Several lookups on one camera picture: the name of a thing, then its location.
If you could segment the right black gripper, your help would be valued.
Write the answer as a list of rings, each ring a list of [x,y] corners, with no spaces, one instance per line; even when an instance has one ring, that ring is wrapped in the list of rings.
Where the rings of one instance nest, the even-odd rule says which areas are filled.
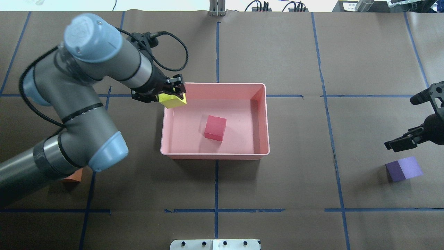
[[[384,142],[384,146],[392,148],[394,152],[401,152],[414,149],[426,141],[444,145],[444,122],[437,114],[426,117],[422,127],[408,129],[401,137]]]

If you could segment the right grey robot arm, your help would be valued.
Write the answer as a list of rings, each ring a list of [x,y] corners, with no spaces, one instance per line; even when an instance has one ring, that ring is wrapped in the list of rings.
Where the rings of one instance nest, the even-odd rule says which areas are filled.
[[[388,150],[401,152],[418,147],[419,144],[431,141],[434,144],[444,144],[444,123],[436,114],[429,115],[424,123],[411,128],[402,136],[384,142]]]

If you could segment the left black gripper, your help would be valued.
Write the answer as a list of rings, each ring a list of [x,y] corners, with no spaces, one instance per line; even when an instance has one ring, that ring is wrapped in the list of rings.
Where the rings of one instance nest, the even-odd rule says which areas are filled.
[[[141,87],[131,89],[131,98],[143,103],[184,102],[186,87],[182,74],[166,77],[161,70],[153,68],[151,76]]]

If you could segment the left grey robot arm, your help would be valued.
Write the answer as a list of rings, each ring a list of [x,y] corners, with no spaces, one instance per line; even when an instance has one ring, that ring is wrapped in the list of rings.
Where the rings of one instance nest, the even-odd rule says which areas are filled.
[[[25,152],[1,163],[1,207],[90,167],[101,172],[129,153],[93,85],[108,76],[131,90],[132,99],[185,98],[181,74],[166,77],[152,54],[166,31],[128,33],[100,16],[83,13],[66,27],[63,41],[32,62],[19,80],[27,106],[60,127]]]

